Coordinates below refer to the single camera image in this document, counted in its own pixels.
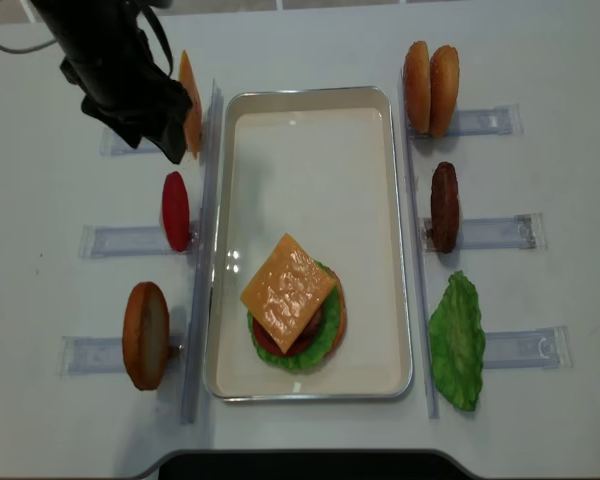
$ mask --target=sesame bun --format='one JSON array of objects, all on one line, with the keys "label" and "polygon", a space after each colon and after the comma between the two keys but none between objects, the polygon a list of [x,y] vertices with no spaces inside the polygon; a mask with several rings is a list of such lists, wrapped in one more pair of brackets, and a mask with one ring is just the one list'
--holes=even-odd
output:
[{"label": "sesame bun", "polygon": [[432,137],[444,136],[458,98],[460,64],[455,48],[445,45],[431,57],[431,117],[429,133]]},{"label": "sesame bun", "polygon": [[431,111],[427,42],[415,42],[409,48],[404,61],[402,80],[409,122],[417,132],[427,133]]}]

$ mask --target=robotic arm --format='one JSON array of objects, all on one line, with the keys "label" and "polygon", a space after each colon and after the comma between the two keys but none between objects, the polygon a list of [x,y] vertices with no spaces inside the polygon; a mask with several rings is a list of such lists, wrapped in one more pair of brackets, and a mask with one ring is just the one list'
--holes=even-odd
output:
[{"label": "robotic arm", "polygon": [[[145,0],[32,0],[66,57],[60,70],[85,93],[82,111],[129,146],[142,137],[180,163],[187,145],[184,122],[192,106],[169,76],[173,57],[157,17]],[[142,12],[169,60],[169,75],[153,62]]]}]

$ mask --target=yellow cheese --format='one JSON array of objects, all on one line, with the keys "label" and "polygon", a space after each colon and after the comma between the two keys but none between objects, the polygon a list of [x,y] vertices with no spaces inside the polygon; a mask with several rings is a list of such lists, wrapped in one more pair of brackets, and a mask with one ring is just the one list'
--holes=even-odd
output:
[{"label": "yellow cheese", "polygon": [[193,106],[189,110],[187,119],[184,122],[184,136],[187,140],[187,147],[190,152],[193,152],[193,156],[198,158],[198,152],[200,151],[200,133],[202,132],[202,105],[200,103],[200,94],[198,93],[198,86],[196,80],[193,77],[193,70],[191,69],[191,63],[189,62],[189,56],[187,51],[182,51],[180,57],[180,83],[189,94],[189,99]]},{"label": "yellow cheese", "polygon": [[286,353],[335,285],[287,233],[240,300]]}]

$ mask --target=assembled burger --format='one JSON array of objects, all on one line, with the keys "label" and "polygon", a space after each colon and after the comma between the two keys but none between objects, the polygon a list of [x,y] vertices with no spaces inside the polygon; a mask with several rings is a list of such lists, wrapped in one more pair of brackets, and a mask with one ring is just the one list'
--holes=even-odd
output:
[{"label": "assembled burger", "polygon": [[342,342],[347,312],[340,279],[289,234],[240,297],[258,356],[290,371],[312,370]]}]

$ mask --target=tomato slice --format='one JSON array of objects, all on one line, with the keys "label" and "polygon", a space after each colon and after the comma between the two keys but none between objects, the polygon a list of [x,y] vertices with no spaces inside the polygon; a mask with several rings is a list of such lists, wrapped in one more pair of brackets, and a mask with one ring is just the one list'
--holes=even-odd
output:
[{"label": "tomato slice", "polygon": [[189,246],[189,197],[182,176],[178,172],[167,175],[162,189],[162,221],[169,245],[176,252]]}]

